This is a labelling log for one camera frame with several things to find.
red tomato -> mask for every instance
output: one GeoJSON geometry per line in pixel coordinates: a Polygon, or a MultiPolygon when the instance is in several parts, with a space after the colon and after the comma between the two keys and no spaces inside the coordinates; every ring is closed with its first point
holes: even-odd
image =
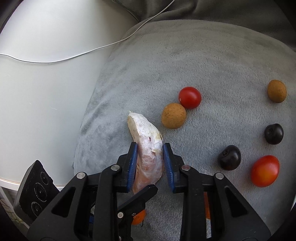
{"type": "Polygon", "coordinates": [[[179,92],[179,101],[186,109],[194,109],[200,105],[202,96],[194,87],[185,87],[179,92]]]}
{"type": "Polygon", "coordinates": [[[251,180],[257,187],[271,185],[279,175],[279,160],[272,155],[258,159],[251,169],[251,180]]]}

dark gray fabric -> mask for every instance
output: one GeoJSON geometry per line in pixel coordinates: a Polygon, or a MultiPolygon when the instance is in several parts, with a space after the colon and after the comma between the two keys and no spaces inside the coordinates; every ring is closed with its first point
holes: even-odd
{"type": "MultiPolygon", "coordinates": [[[[132,142],[127,115],[137,112],[160,130],[185,163],[201,173],[224,173],[274,232],[288,215],[296,191],[295,69],[294,51],[247,28],[200,20],[148,23],[114,49],[101,71],[81,125],[74,171],[93,174],[116,163],[132,142]],[[267,96],[272,79],[287,86],[283,103],[267,96]],[[201,105],[187,112],[181,128],[166,129],[162,110],[178,102],[185,86],[200,90],[201,105]],[[269,145],[263,137],[272,123],[285,131],[279,145],[269,145]],[[228,145],[242,153],[241,165],[230,172],[216,161],[228,145]],[[274,184],[257,188],[250,181],[250,168],[264,155],[277,156],[281,170],[274,184]]],[[[172,194],[165,178],[157,186],[144,226],[133,227],[135,241],[179,240],[182,195],[172,194]]]]}
{"type": "MultiPolygon", "coordinates": [[[[113,0],[140,22],[163,10],[172,0],[113,0]]],[[[296,32],[273,0],[175,0],[153,21],[199,19],[246,27],[278,39],[296,50],[296,32]]]]}

